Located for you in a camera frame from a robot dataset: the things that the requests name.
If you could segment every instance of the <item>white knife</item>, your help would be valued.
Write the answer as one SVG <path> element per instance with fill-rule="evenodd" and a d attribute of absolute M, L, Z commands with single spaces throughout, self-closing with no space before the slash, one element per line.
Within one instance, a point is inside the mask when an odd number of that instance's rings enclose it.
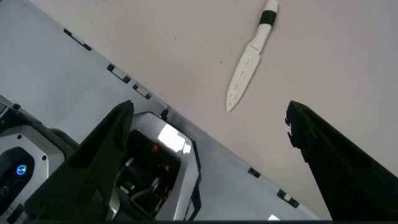
<path fill-rule="evenodd" d="M 278 0 L 268 0 L 264 11 L 262 12 L 259 27 L 257 28 L 256 36 L 248 43 L 246 50 L 236 67 L 231 83 L 229 84 L 226 95 L 226 110 L 230 112 L 243 93 L 256 70 L 257 64 L 260 61 L 260 54 L 264 46 L 268 34 L 274 25 L 275 18 L 278 11 Z"/>

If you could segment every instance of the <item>white surface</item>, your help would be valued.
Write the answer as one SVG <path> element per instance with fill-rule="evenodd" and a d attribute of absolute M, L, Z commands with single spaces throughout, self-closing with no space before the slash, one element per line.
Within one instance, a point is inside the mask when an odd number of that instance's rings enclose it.
<path fill-rule="evenodd" d="M 263 0 L 32 2 L 321 218 L 326 206 L 287 138 L 290 100 L 398 174 L 398 1 L 280 1 L 262 63 L 231 113 L 225 92 Z"/>

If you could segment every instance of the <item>blue light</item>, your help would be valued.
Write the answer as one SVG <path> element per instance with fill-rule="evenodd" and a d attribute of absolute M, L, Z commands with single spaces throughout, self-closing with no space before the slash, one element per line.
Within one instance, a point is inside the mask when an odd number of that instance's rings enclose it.
<path fill-rule="evenodd" d="M 25 172 L 26 172 L 26 166 L 25 166 L 25 165 L 20 165 L 20 166 L 17 168 L 17 174 L 18 174 L 18 175 L 24 175 Z"/>

